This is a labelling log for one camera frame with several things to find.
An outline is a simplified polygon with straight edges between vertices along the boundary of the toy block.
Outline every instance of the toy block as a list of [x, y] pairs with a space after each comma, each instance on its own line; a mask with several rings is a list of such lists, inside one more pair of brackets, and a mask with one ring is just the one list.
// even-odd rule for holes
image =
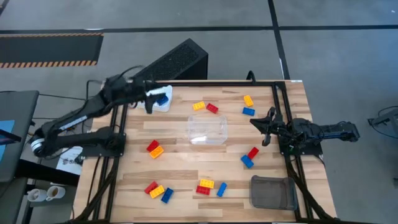
[[251, 100], [251, 97], [249, 95], [243, 97], [244, 103], [246, 106], [253, 106], [253, 101]]
[[254, 116], [254, 113], [256, 111], [254, 109], [250, 109], [250, 108], [243, 108], [243, 112], [242, 114], [246, 114], [246, 115], [250, 115], [250, 116]]
[[156, 149], [154, 149], [152, 152], [150, 152], [150, 156], [154, 159], [156, 159], [158, 156], [160, 156], [164, 152], [162, 146], [157, 146]]
[[149, 194], [149, 192], [153, 191], [155, 188], [157, 188], [157, 183], [153, 181], [147, 188], [145, 188], [144, 192]]
[[210, 188], [198, 186], [197, 187], [197, 193], [209, 195], [210, 194]]
[[157, 104], [159, 105], [159, 106], [162, 106], [163, 104], [165, 104], [166, 102], [168, 102], [168, 98], [167, 98], [167, 96], [164, 96], [162, 99], [160, 99], [160, 100], [157, 100], [156, 102], [157, 102]]
[[152, 190], [151, 192], [149, 192], [150, 197], [156, 198], [157, 196], [161, 195], [164, 192], [164, 188], [162, 185], [158, 186], [157, 188], [155, 188], [154, 190]]
[[248, 158], [253, 159], [254, 156], [257, 155], [257, 153], [259, 152], [258, 148], [253, 147], [250, 152], [248, 153]]
[[154, 149], [156, 149], [157, 146], [159, 146], [159, 142], [153, 140], [147, 147], [148, 152], [152, 152]]
[[220, 188], [218, 189], [217, 196], [222, 197], [226, 188], [226, 183], [222, 183]]
[[170, 197], [172, 196], [174, 190], [170, 189], [167, 187], [167, 190], [164, 192], [163, 197], [162, 197], [162, 202], [167, 203], [169, 202]]
[[210, 110], [213, 113], [217, 113], [218, 107], [215, 105], [212, 105], [211, 103], [207, 104], [206, 109]]
[[205, 107], [205, 102], [201, 101], [201, 102], [199, 102], [199, 103], [195, 103], [195, 104], [192, 105], [192, 106], [193, 106], [193, 109], [194, 109], [195, 111], [201, 110], [201, 109], [203, 109], [203, 108]]
[[254, 165], [254, 163], [247, 155], [242, 156], [241, 160], [244, 163], [244, 165], [246, 165], [249, 169]]
[[202, 180], [200, 180], [199, 186], [213, 189], [214, 188], [214, 181], [202, 179]]

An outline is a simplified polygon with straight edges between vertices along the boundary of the orange lego brick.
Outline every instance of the orange lego brick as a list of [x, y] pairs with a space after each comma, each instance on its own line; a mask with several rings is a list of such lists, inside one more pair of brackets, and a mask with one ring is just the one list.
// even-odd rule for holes
[[163, 185], [158, 186], [157, 188], [155, 188], [154, 190], [152, 190], [151, 192], [149, 192], [150, 197], [156, 198], [157, 196], [161, 195], [164, 192], [164, 188]]
[[249, 95], [244, 96], [243, 99], [246, 106], [253, 106], [254, 103]]
[[156, 159], [158, 156], [160, 156], [164, 152], [162, 146], [157, 146], [156, 149], [154, 149], [152, 152], [150, 152], [150, 156], [154, 159]]
[[205, 102], [201, 101], [201, 102], [199, 102], [199, 103], [195, 103], [195, 104], [192, 105], [192, 106], [193, 106], [193, 109], [194, 109], [195, 111], [201, 110], [201, 109], [203, 109], [203, 108], [205, 107]]
[[202, 179], [202, 180], [200, 180], [199, 186], [213, 189], [214, 188], [214, 181]]

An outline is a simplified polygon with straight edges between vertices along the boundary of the transparent plastic box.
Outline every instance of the transparent plastic box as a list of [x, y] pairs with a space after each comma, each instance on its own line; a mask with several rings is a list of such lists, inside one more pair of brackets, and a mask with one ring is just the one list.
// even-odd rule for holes
[[226, 117], [190, 116], [188, 137], [192, 144], [223, 144], [228, 138]]

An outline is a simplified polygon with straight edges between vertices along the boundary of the gray floor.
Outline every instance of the gray floor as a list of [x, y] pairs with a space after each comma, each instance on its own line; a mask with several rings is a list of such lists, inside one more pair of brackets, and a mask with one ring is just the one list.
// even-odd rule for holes
[[[396, 1], [277, 0], [280, 26], [398, 23]], [[267, 1], [250, 0], [10, 0], [0, 30], [174, 26], [269, 26]], [[291, 79], [303, 80], [314, 122], [354, 122], [356, 143], [325, 141], [326, 171], [343, 220], [396, 223], [398, 140], [367, 125], [381, 108], [396, 105], [398, 30], [282, 31]], [[282, 79], [273, 31], [106, 34], [95, 67], [0, 70], [0, 90], [39, 90], [83, 97], [87, 79], [147, 65], [186, 38], [209, 53], [209, 79]], [[98, 90], [91, 88], [91, 93]], [[57, 117], [79, 101], [40, 97], [35, 116]], [[34, 159], [29, 150], [24, 158]], [[65, 221], [70, 206], [35, 208], [32, 223]]]

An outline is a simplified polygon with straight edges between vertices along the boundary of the wooden table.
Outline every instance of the wooden table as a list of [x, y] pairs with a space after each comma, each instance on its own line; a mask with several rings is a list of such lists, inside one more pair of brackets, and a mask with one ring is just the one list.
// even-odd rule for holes
[[[286, 81], [293, 117], [311, 119], [303, 83]], [[272, 222], [294, 221], [293, 211], [254, 208], [249, 201], [249, 182], [253, 175], [286, 177], [286, 167], [279, 153], [277, 138], [262, 147], [264, 136], [249, 123], [250, 116], [242, 114], [243, 96], [250, 95], [256, 110], [255, 118], [265, 117], [274, 106], [272, 90], [267, 86], [174, 87], [170, 111], [145, 114], [142, 109], [129, 109], [126, 129], [125, 154], [120, 160], [116, 191], [111, 215], [112, 222]], [[279, 94], [281, 108], [283, 101]], [[192, 104], [199, 101], [219, 107], [218, 115], [228, 120], [228, 139], [222, 145], [193, 145], [187, 134], [190, 115], [218, 116], [204, 109], [194, 111]], [[93, 129], [108, 126], [111, 115], [97, 118]], [[156, 139], [165, 152], [152, 159], [146, 147]], [[247, 169], [240, 161], [253, 147], [260, 149]], [[302, 156], [309, 191], [327, 213], [336, 216], [325, 168], [314, 156]], [[96, 159], [83, 164], [74, 209], [80, 214], [86, 206]], [[101, 164], [94, 182], [96, 192]], [[200, 179], [215, 181], [210, 196], [195, 192]], [[144, 193], [156, 181], [175, 191], [168, 204]], [[228, 187], [222, 198], [216, 196], [220, 183]], [[298, 200], [302, 216], [305, 207], [299, 189]], [[101, 204], [100, 218], [104, 217], [107, 193]]]

